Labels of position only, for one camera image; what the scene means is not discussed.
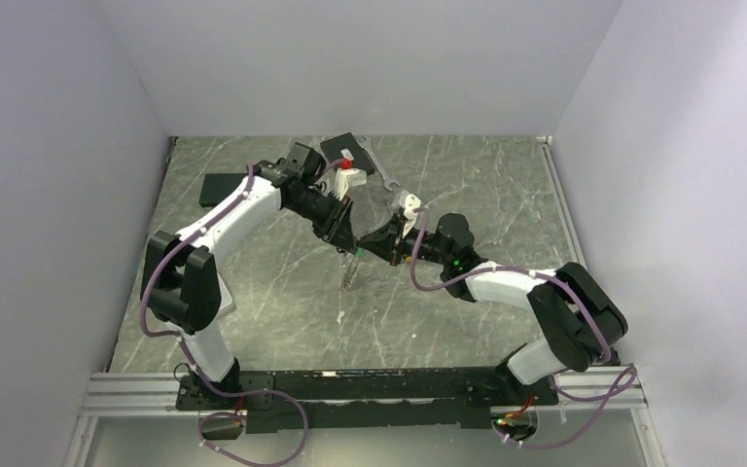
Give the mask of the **metal disc with keyrings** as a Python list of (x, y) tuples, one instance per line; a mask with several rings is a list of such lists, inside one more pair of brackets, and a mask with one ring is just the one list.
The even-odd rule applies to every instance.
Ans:
[(347, 290), (355, 280), (357, 269), (359, 267), (360, 257), (357, 254), (346, 253), (341, 259), (342, 276), (339, 283), (339, 290)]

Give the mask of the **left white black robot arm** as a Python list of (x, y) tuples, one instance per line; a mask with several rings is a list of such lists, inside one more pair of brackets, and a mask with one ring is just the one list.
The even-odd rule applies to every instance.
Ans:
[(151, 338), (147, 316), (175, 338), (202, 396), (218, 409), (240, 395), (240, 366), (224, 341), (218, 314), (232, 305), (220, 268), (240, 241), (268, 216), (287, 209), (309, 221), (314, 235), (353, 253), (350, 188), (368, 174), (352, 159), (327, 162), (315, 149), (296, 143), (277, 162), (250, 164), (237, 188), (200, 219), (176, 233), (158, 231), (148, 240), (140, 293), (139, 324)]

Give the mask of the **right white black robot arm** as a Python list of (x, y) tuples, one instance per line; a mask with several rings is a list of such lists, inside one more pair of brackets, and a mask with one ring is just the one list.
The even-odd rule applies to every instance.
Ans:
[(614, 302), (588, 270), (576, 262), (558, 269), (503, 266), (481, 256), (466, 217), (443, 215), (436, 228), (410, 227), (395, 214), (357, 246), (397, 266), (427, 261), (442, 266), (441, 288), (469, 303), (490, 302), (530, 310), (542, 336), (513, 351), (498, 367), (497, 390), (519, 404), (535, 382), (564, 370), (578, 373), (613, 356), (613, 346), (628, 332)]

